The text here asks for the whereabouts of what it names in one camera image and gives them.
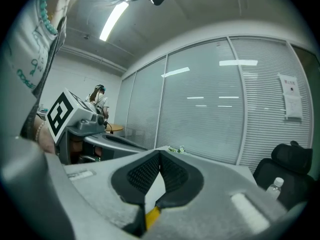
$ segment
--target chair backrest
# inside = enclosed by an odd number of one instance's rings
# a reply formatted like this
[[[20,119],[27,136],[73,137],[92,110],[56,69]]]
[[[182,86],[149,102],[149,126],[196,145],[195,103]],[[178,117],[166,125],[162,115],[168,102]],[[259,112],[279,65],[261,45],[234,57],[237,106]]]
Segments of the chair backrest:
[[[307,175],[311,167],[312,149],[302,148],[296,142],[291,145],[280,144],[275,147],[272,159],[262,159],[253,174],[258,186],[265,190],[276,177],[284,180],[278,200],[288,210],[308,200],[315,183]]]

